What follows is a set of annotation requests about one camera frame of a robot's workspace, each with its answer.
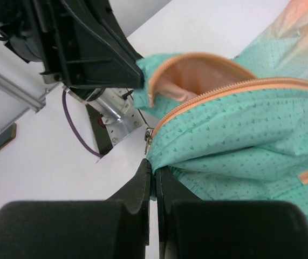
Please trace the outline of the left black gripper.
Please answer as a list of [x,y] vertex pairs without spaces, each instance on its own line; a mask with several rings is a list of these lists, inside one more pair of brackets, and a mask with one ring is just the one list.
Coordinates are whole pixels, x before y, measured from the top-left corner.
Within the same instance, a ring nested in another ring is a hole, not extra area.
[[26,60],[44,79],[77,89],[142,88],[141,55],[126,39],[109,1],[23,1]]

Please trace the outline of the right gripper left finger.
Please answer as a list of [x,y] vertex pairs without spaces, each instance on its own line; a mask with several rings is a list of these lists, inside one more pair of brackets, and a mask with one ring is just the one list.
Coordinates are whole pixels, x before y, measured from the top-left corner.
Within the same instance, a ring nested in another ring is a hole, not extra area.
[[144,258],[151,165],[103,201],[16,201],[0,210],[0,258]]

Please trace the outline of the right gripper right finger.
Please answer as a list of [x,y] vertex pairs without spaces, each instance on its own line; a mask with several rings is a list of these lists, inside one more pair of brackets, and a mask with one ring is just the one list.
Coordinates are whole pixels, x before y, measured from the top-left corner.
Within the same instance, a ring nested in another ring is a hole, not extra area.
[[160,258],[308,258],[308,224],[284,201],[205,201],[155,173]]

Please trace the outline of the silver zipper slider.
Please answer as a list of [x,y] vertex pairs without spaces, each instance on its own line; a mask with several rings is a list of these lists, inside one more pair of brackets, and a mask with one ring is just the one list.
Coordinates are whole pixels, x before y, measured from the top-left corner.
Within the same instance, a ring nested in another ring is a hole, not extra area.
[[154,128],[151,128],[151,127],[147,127],[146,128],[145,135],[144,135],[144,140],[146,142],[146,145],[145,145],[145,155],[148,154],[148,151],[149,151],[150,146],[152,144],[153,132],[154,132]]

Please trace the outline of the orange and teal jacket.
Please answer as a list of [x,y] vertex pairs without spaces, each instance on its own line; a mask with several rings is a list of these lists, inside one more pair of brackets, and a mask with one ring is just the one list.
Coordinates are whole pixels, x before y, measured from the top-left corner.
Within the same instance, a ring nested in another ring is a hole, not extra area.
[[290,1],[239,56],[140,59],[147,154],[204,200],[282,200],[308,221],[308,1]]

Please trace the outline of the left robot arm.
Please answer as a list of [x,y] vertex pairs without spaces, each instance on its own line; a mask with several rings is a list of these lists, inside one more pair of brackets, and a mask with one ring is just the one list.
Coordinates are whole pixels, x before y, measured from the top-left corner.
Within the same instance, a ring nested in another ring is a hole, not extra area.
[[143,87],[141,56],[109,1],[0,1],[0,41],[25,62],[43,63],[48,84]]

